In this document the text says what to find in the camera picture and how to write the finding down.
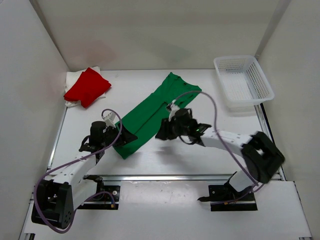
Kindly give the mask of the green t shirt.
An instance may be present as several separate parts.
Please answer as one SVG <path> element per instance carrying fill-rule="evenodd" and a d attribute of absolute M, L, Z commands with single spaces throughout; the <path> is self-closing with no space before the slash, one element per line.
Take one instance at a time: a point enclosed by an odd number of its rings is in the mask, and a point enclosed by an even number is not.
<path fill-rule="evenodd" d="M 179 98 L 175 104 L 185 108 L 201 91 L 199 86 L 169 73 L 153 93 L 121 119 L 122 127 L 137 136 L 137 139 L 124 146 L 114 147 L 115 151 L 124 160 L 127 159 L 159 131 L 162 119 L 169 117 L 166 109 L 169 103 Z"/>

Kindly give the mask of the red t shirt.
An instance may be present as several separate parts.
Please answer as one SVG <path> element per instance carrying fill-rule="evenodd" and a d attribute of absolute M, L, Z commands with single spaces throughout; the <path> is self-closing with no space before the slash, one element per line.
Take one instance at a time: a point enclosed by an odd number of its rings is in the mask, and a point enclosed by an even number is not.
<path fill-rule="evenodd" d="M 70 102 L 80 101 L 80 106 L 86 109 L 111 87 L 112 84 L 108 80 L 88 67 L 63 98 Z"/>

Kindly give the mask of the white t shirt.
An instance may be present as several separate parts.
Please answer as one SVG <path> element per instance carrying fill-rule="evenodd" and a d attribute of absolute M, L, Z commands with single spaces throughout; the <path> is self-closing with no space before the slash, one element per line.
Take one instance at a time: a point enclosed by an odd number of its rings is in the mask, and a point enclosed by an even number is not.
<path fill-rule="evenodd" d="M 93 71 L 97 72 L 99 75 L 101 74 L 101 69 L 99 66 L 94 66 L 94 67 L 89 67 L 89 68 L 92 69 Z M 86 70 L 87 69 L 83 69 L 83 70 L 79 70 L 76 72 L 68 71 L 66 73 L 65 93 L 67 93 L 73 87 L 73 85 L 77 82 L 77 80 L 79 79 L 81 74 L 83 72 L 85 72 Z M 103 93 L 101 96 L 99 96 L 96 100 L 100 100 L 100 99 L 104 99 L 104 98 L 106 98 L 106 92 Z M 65 100 L 65 106 L 67 108 L 72 108 L 72 107 L 75 107 L 80 104 L 81 104 L 80 101 L 67 101 L 67 100 Z"/>

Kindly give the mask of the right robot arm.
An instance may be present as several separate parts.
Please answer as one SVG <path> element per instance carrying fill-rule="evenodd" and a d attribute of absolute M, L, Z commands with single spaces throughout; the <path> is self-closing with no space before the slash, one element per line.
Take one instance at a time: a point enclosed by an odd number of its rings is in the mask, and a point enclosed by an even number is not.
<path fill-rule="evenodd" d="M 188 137 L 188 145 L 225 150 L 233 157 L 243 158 L 245 166 L 225 183 L 224 193 L 230 200 L 238 199 L 256 184 L 267 184 L 285 162 L 284 155 L 265 133 L 218 131 L 210 124 L 197 122 L 189 108 L 171 112 L 161 121 L 155 137 L 163 141 Z"/>

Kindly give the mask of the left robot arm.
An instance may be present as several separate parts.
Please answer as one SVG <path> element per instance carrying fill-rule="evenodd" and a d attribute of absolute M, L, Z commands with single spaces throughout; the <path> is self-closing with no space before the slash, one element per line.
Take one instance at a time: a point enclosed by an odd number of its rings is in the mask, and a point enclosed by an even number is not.
<path fill-rule="evenodd" d="M 120 123 L 93 122 L 89 135 L 81 142 L 77 161 L 58 167 L 56 175 L 36 184 L 31 221 L 65 233 L 84 202 L 108 198 L 114 207 L 114 197 L 105 191 L 103 178 L 88 172 L 98 164 L 107 147 L 123 147 L 137 139 Z"/>

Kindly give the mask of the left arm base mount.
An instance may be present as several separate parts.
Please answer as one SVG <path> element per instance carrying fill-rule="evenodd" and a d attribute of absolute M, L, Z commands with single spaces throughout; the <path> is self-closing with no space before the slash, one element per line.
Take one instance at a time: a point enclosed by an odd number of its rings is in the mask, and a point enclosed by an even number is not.
<path fill-rule="evenodd" d="M 121 185 L 98 175 L 85 175 L 73 193 L 76 210 L 118 210 Z"/>

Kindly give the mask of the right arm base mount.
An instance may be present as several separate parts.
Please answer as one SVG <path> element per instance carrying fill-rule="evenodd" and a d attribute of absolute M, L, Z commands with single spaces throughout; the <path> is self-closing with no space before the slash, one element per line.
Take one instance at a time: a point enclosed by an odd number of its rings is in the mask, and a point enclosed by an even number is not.
<path fill-rule="evenodd" d="M 249 185 L 238 192 L 230 184 L 231 177 L 226 183 L 209 185 L 209 196 L 199 197 L 201 203 L 210 203 L 211 212 L 250 212 L 257 211 L 253 187 Z"/>

